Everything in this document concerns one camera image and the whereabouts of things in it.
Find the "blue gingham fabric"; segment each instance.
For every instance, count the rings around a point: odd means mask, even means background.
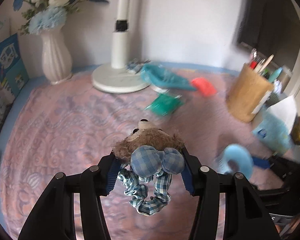
[[[140,177],[148,178],[162,169],[168,174],[178,174],[185,168],[185,161],[174,148],[157,151],[154,147],[143,145],[131,155],[132,170]]]
[[[171,183],[171,174],[160,170],[154,174],[157,179],[154,183],[154,197],[151,196],[150,200],[147,201],[145,198],[148,196],[148,187],[141,182],[148,183],[153,180],[154,175],[147,178],[139,177],[134,171],[128,171],[124,167],[126,164],[121,166],[118,174],[118,179],[126,186],[124,194],[126,196],[132,196],[130,204],[136,208],[139,214],[145,216],[151,216],[159,212],[163,207],[165,207],[171,196],[168,193],[168,189]]]

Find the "pen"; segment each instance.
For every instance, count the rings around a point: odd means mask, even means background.
[[[253,70],[255,73],[258,73],[259,70],[262,68],[262,64],[264,63],[265,59],[261,60],[258,65],[255,67],[255,69]]]
[[[255,67],[256,67],[256,65],[258,64],[258,62],[256,62],[256,61],[251,61],[251,63],[250,63],[250,68],[251,69],[254,69]]]
[[[250,63],[256,58],[256,56],[257,56],[257,49],[253,48],[250,53]]]
[[[258,71],[258,73],[262,72],[271,62],[271,60],[273,59],[274,55],[272,54],[267,60],[266,62],[263,64],[262,68]]]

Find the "pen holder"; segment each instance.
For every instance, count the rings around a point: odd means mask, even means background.
[[[227,95],[229,113],[242,122],[251,122],[273,89],[273,84],[244,64]]]

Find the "white lamp base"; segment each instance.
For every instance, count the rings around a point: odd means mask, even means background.
[[[129,73],[125,68],[114,69],[110,63],[95,69],[92,84],[96,89],[112,94],[132,93],[150,85],[142,80],[139,73]]]

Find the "stuffed toy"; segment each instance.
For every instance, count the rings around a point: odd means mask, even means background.
[[[181,173],[185,167],[180,153],[183,147],[177,134],[170,136],[146,119],[138,123],[131,135],[115,144],[114,155],[122,161],[118,179],[126,186],[124,194],[132,197],[130,204],[138,213],[151,216],[169,203],[172,174]],[[146,201],[148,187],[141,182],[151,182],[154,176],[154,196]]]

